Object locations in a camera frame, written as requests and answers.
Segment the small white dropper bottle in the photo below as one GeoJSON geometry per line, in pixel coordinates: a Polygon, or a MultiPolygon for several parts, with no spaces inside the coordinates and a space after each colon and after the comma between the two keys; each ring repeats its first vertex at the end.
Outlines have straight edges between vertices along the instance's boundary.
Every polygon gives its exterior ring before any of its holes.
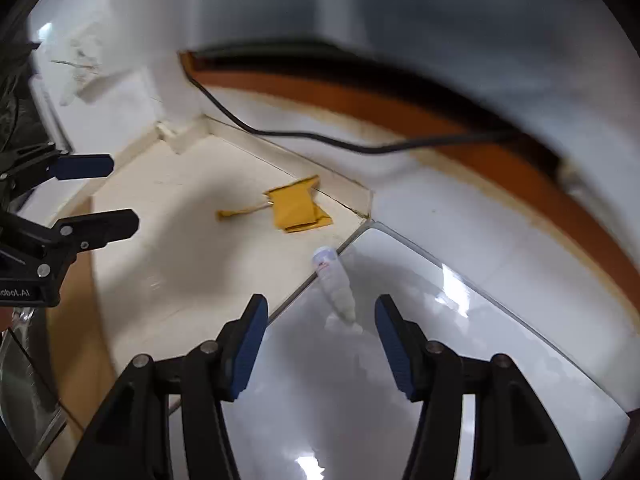
{"type": "Polygon", "coordinates": [[[320,247],[311,260],[320,285],[336,313],[346,322],[355,322],[356,301],[337,251],[328,246],[320,247]]]}

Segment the brown cardboard sheet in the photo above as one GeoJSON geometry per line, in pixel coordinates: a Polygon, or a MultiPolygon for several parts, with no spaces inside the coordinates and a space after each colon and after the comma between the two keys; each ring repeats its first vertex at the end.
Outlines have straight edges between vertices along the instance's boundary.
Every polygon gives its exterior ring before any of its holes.
{"type": "Polygon", "coordinates": [[[60,304],[47,310],[47,328],[58,397],[73,416],[68,426],[78,440],[116,380],[88,252],[68,269],[60,304]]]}

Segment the yellow crumpled paper bag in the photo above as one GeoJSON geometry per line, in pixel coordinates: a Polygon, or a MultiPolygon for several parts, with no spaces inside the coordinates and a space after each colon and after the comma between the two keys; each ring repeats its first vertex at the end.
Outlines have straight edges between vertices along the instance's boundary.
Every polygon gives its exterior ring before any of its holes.
{"type": "Polygon", "coordinates": [[[285,233],[298,233],[332,226],[331,216],[314,201],[314,194],[318,191],[319,184],[320,177],[311,176],[280,188],[272,188],[264,193],[265,203],[239,210],[218,210],[216,218],[221,221],[270,209],[273,225],[285,233]]]}

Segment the stainless steel sink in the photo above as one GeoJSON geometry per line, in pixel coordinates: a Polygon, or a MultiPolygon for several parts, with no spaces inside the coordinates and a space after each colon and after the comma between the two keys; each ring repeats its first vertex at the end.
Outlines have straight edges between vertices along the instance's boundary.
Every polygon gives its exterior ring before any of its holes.
{"type": "Polygon", "coordinates": [[[52,374],[45,310],[16,310],[12,330],[2,335],[1,417],[32,467],[66,425],[52,374]]]}

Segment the white wall socket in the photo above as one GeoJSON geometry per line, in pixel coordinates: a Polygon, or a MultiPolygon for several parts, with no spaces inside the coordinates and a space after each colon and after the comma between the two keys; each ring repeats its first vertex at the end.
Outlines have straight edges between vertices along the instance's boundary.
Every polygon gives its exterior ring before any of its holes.
{"type": "Polygon", "coordinates": [[[69,106],[104,75],[102,24],[92,21],[61,37],[51,47],[49,61],[66,69],[60,105],[69,106]]]}

